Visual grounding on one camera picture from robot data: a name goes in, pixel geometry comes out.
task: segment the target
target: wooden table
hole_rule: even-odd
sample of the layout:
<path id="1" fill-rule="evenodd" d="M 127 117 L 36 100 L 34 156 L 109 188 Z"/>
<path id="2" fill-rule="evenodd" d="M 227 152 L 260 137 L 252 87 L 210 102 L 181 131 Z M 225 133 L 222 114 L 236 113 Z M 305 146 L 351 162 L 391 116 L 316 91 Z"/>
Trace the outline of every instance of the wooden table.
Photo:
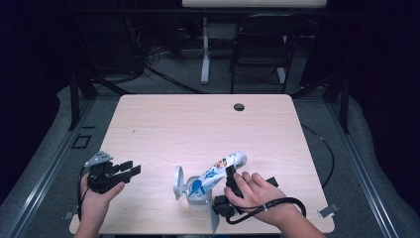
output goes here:
<path id="1" fill-rule="evenodd" d="M 243 111 L 234 109 L 238 103 Z M 175 200 L 174 169 L 183 167 L 186 182 L 239 150 L 248 156 L 239 173 L 275 177 L 281 190 L 305 204 L 316 227 L 334 230 L 332 217 L 317 214 L 327 202 L 288 95 L 125 95 L 101 150 L 114 157 L 114 164 L 142 165 L 142 172 L 111 202 L 102 234 L 211 234 L 207 212 L 190 210 L 185 195 Z M 225 181 L 213 188 L 213 196 L 223 194 Z M 70 231 L 77 227 L 74 216 Z M 253 217 L 237 225 L 221 217 L 216 233 L 278 230 Z"/>

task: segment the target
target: gray carpet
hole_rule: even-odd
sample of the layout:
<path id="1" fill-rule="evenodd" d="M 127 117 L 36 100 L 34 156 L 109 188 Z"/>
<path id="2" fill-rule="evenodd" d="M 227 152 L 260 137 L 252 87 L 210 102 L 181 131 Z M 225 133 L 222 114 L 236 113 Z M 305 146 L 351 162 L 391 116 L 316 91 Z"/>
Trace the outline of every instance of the gray carpet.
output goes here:
<path id="1" fill-rule="evenodd" d="M 301 69 L 307 54 L 305 50 L 301 49 L 296 54 L 297 58 L 292 68 L 288 93 L 298 89 Z M 152 68 L 209 93 L 229 93 L 229 60 L 225 52 L 214 50 L 211 59 L 210 82 L 207 85 L 200 83 L 201 57 L 191 59 L 162 54 L 155 57 Z M 152 73 L 148 76 L 149 74 L 146 70 L 141 77 L 118 85 L 131 92 L 143 94 L 187 93 L 168 81 Z M 268 75 L 267 81 L 276 81 L 275 75 Z M 115 92 L 99 84 L 96 87 L 100 95 L 97 100 L 84 101 L 81 96 L 81 105 L 86 109 L 86 116 L 72 133 L 67 132 L 70 125 L 68 88 L 58 95 L 61 107 L 54 124 L 27 166 L 25 173 L 0 207 L 2 224 L 0 237 L 10 234 L 9 232 L 16 227 L 15 225 L 22 227 L 18 233 L 23 237 L 72 237 L 68 231 L 70 220 L 63 220 L 62 217 L 65 212 L 71 211 L 76 205 L 78 172 L 84 162 L 99 150 L 118 103 L 118 96 Z M 255 93 L 252 90 L 243 89 L 238 93 Z M 302 99 L 294 100 L 294 103 L 301 123 L 324 138 L 331 146 L 336 159 L 335 169 L 324 191 L 328 202 L 337 203 L 341 209 L 336 212 L 334 217 L 336 229 L 329 234 L 329 237 L 383 237 L 366 194 L 356 176 L 349 149 L 341 137 L 340 129 L 334 123 L 334 120 L 337 119 L 331 113 L 331 107 L 335 108 L 335 106 L 322 102 L 320 97 L 322 91 L 323 89 L 320 88 Z M 259 88 L 259 93 L 274 92 L 277 93 L 272 85 L 268 85 L 267 88 Z M 367 122 L 359 105 L 354 100 L 351 100 L 350 104 L 349 128 L 352 140 L 357 146 L 372 183 L 377 188 L 399 236 L 418 237 L 420 235 L 420 219 L 398 196 L 387 177 L 380 170 L 372 150 L 372 140 Z M 320 181 L 323 182 L 332 166 L 331 154 L 319 137 L 307 129 L 303 129 L 303 131 Z M 85 149 L 71 148 L 78 135 L 90 137 Z M 68 147 L 62 148 L 63 142 L 68 142 L 65 143 Z M 16 219 L 20 216 L 27 198 L 37 186 L 39 179 L 45 176 L 49 165 L 57 160 L 57 155 L 61 155 L 60 151 L 63 153 L 59 158 L 59 163 L 56 163 L 57 173 L 50 175 L 53 181 L 46 187 L 45 196 L 40 197 L 41 204 L 34 208 L 33 216 L 27 218 L 26 225 L 19 222 L 16 224 Z"/>

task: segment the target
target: table leg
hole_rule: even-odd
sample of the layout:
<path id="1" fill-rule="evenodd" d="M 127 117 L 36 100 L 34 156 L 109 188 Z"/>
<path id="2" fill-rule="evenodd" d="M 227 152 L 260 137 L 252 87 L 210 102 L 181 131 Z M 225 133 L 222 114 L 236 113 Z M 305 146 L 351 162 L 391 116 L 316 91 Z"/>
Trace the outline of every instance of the table leg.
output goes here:
<path id="1" fill-rule="evenodd" d="M 286 73 L 284 72 L 284 67 L 278 67 L 276 69 L 276 72 L 277 72 L 278 83 L 280 83 L 280 84 L 284 83 L 284 79 L 286 78 Z"/>
<path id="2" fill-rule="evenodd" d="M 201 68 L 201 83 L 209 83 L 210 56 L 209 56 L 209 36 L 207 32 L 207 18 L 203 20 L 203 66 Z"/>

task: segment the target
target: finger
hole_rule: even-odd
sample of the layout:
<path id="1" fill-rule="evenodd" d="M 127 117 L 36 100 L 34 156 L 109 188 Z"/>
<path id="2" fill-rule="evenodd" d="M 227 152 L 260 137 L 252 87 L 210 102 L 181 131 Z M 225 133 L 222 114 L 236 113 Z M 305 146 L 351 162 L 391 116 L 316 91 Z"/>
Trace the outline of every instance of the finger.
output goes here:
<path id="1" fill-rule="evenodd" d="M 247 182 L 248 186 L 253 191 L 257 191 L 258 189 L 260 189 L 260 186 L 254 181 L 254 179 L 251 177 L 250 173 L 243 172 L 242 177 L 244 178 L 244 180 Z"/>
<path id="2" fill-rule="evenodd" d="M 235 182 L 237 183 L 239 190 L 244 196 L 246 194 L 253 193 L 253 190 L 250 188 L 250 185 L 238 173 L 234 173 L 234 179 L 235 179 Z"/>
<path id="3" fill-rule="evenodd" d="M 225 191 L 226 197 L 228 198 L 228 200 L 232 204 L 234 204 L 236 206 L 244 206 L 244 204 L 245 204 L 244 199 L 241 198 L 241 197 L 236 196 L 230 187 L 225 186 L 225 190 L 224 191 Z"/>
<path id="4" fill-rule="evenodd" d="M 252 175 L 253 181 L 259 186 L 259 187 L 264 187 L 267 184 L 269 184 L 262 176 L 260 176 L 260 174 L 258 173 L 253 173 Z"/>
<path id="5" fill-rule="evenodd" d="M 111 201 L 116 195 L 120 194 L 120 192 L 124 189 L 126 184 L 123 181 L 120 181 L 114 187 L 112 187 L 109 191 L 104 193 L 104 196 Z"/>

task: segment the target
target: chair leg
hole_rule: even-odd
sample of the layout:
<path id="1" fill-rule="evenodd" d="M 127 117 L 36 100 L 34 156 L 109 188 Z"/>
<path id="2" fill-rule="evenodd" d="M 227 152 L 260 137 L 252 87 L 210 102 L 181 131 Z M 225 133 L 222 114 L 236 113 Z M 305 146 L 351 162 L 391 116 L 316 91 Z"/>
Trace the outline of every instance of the chair leg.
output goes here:
<path id="1" fill-rule="evenodd" d="M 232 72 L 231 72 L 231 94 L 234 93 L 234 85 L 235 85 L 235 63 L 232 63 Z"/>
<path id="2" fill-rule="evenodd" d="M 229 64 L 229 72 L 232 72 L 233 64 L 233 60 L 231 59 L 231 63 Z"/>
<path id="3" fill-rule="evenodd" d="M 290 72 L 290 66 L 287 68 L 286 74 L 284 76 L 284 83 L 283 83 L 283 87 L 281 88 L 281 94 L 284 94 L 284 92 L 286 91 L 289 72 Z"/>

